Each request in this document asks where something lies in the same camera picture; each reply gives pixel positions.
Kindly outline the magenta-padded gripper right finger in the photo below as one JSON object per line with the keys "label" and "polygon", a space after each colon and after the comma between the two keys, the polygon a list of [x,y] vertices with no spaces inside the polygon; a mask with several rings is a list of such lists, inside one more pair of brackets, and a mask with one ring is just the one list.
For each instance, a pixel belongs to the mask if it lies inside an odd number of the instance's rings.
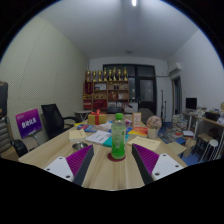
{"label": "magenta-padded gripper right finger", "polygon": [[132,154],[145,185],[183,169],[167,153],[158,155],[137,144],[132,144]]}

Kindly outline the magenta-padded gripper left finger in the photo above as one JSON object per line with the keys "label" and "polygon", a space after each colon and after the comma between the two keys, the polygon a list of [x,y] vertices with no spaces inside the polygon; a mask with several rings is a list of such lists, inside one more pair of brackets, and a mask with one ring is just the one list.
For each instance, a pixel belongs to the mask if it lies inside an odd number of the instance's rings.
{"label": "magenta-padded gripper left finger", "polygon": [[89,145],[68,157],[57,157],[45,171],[81,186],[93,156],[93,146]]}

